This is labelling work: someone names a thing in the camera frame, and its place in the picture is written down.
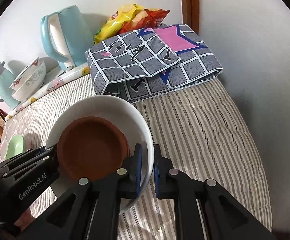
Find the person's left hand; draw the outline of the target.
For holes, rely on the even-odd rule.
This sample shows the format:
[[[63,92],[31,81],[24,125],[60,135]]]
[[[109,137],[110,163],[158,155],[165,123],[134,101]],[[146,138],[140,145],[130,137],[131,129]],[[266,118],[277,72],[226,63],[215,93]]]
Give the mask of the person's left hand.
[[[25,212],[18,218],[18,220],[14,223],[15,226],[20,228],[23,231],[26,227],[28,227],[33,221],[35,217],[33,217],[30,208],[27,208]]]

